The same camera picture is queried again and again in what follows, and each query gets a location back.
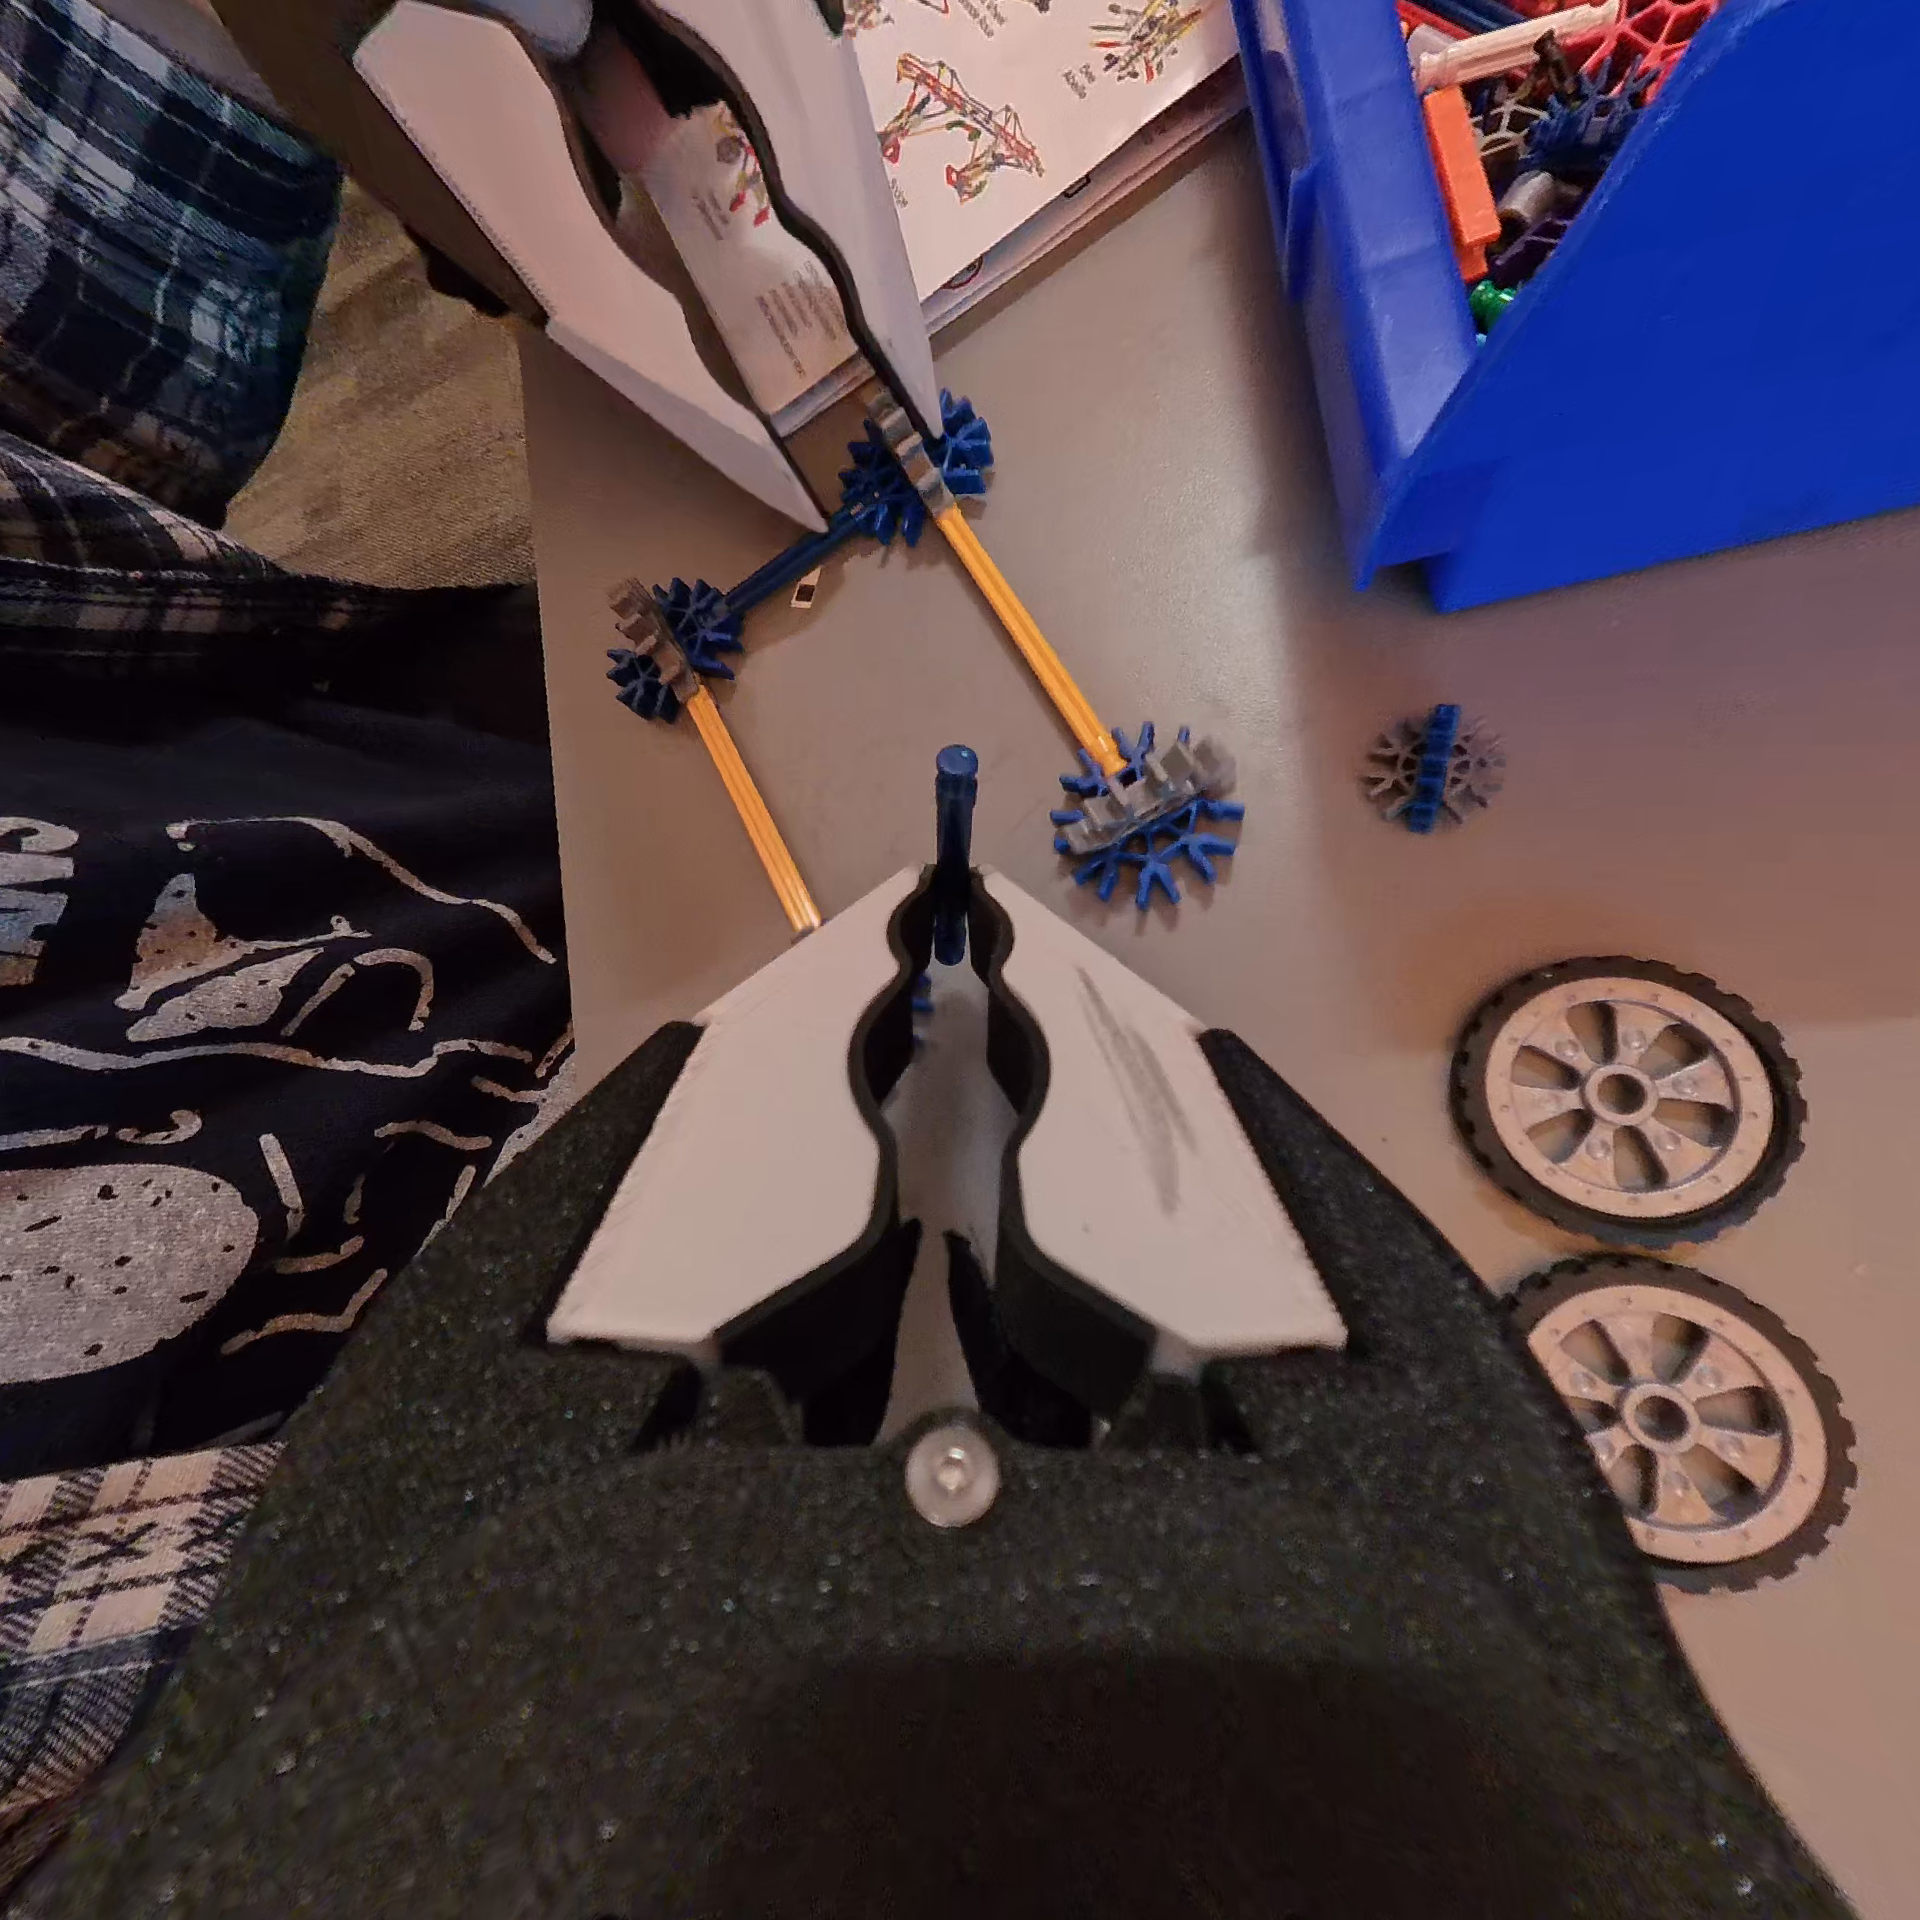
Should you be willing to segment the person in dark graphic shirt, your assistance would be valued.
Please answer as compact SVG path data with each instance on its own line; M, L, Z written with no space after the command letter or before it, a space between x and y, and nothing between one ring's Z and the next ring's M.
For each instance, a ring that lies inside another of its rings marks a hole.
M3 718L329 700L545 747L525 588L370 588L225 533L292 400L341 170L187 2L154 12L3 5ZM279 1426L3 1478L5 1882L163 1689Z

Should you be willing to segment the pile of colourful toy pieces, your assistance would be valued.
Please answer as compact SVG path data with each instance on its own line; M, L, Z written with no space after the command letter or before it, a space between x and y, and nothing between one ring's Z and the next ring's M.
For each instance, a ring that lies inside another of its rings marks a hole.
M1485 341L1719 2L1400 2L1411 92Z

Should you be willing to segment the yellow blue toy rod frame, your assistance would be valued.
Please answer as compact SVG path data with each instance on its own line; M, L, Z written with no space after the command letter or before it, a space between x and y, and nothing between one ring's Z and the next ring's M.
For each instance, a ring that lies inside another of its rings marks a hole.
M619 584L611 593L619 642L608 654L608 679L619 706L660 727L690 720L791 937L823 929L824 919L711 685L730 682L732 660L745 654L745 617L799 587L841 546L914 546L939 533L1074 738L1077 771L1062 774L1064 805L1050 814L1053 853L1071 878L1092 889L1098 904L1113 904L1126 884L1143 913L1179 905L1180 872L1215 884L1243 818L1231 795L1231 760L1207 736L1174 730L1161 738L1152 723L1123 733L1098 718L962 510L966 498L987 492L995 463L989 428L971 400L941 392L929 436L878 382L866 386L860 410L866 422L845 448L841 498L823 533L784 546L732 588L670 581Z

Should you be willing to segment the blue grey toy connector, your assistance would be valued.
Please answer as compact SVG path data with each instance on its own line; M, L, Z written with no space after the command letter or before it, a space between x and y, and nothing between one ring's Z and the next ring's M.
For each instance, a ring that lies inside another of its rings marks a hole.
M1393 720L1366 747L1357 786L1411 833L1464 824L1505 786L1505 745L1455 703Z

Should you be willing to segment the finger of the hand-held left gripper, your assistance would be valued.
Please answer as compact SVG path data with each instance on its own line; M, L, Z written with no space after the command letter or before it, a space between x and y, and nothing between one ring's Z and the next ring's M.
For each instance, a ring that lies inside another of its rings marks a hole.
M827 271L872 376L917 434L939 434L929 332L841 15L823 2L639 2L639 12L732 108L781 226Z
M545 334L735 488L805 530L824 510L765 418L705 368L685 310L624 252L516 29L397 2L356 74L545 310Z

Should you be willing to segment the black printed shirt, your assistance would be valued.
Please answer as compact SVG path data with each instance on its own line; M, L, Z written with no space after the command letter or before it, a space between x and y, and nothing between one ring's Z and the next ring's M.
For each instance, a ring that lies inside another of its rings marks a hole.
M295 700L3 718L3 1478L274 1429L572 1050L540 747Z

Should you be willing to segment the white instruction booklet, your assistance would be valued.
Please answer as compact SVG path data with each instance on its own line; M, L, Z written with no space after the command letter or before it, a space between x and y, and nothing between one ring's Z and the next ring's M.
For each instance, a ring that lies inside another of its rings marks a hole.
M845 29L933 332L1236 111L1225 2L845 2ZM639 184L776 431L866 376L727 104L676 120Z

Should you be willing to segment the grey toy wheel black tire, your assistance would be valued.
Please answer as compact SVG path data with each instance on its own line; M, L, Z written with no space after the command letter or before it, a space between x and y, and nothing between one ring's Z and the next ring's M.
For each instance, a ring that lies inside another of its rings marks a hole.
M1608 1252L1523 1281L1505 1315L1671 1590L1787 1578L1849 1520L1861 1472L1841 1394L1739 1290Z
M1508 1198L1645 1252L1736 1228L1807 1149L1783 1031L1648 956L1566 956L1493 989L1454 1041L1446 1106Z

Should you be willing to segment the blue plastic storage bin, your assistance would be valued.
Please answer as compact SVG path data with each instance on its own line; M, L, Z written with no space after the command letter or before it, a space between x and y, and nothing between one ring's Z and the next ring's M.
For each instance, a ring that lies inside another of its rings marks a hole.
M1719 2L1478 341L1396 2L1236 2L1355 587L1440 611L1917 506L1917 5Z

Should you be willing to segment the blue toy rod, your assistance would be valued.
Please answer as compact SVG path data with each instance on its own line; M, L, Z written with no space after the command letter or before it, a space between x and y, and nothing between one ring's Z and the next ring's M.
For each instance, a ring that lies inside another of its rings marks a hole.
M977 801L977 753L950 742L936 757L936 862L929 878L929 955L960 967L968 955L971 904L971 810Z

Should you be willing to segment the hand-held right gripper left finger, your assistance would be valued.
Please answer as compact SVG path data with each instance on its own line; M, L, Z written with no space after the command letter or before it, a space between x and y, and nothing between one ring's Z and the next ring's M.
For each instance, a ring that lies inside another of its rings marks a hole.
M917 871L889 875L700 1010L551 1339L720 1339L869 1225L881 1146L851 1041L901 975L889 923L917 884Z

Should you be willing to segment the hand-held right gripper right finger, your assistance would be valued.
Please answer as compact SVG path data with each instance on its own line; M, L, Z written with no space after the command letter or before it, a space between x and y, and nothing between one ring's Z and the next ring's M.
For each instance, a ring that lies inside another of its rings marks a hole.
M1339 1352L1346 1324L1259 1162L1203 1023L998 872L971 878L1004 1333L1037 1372L1203 1372Z

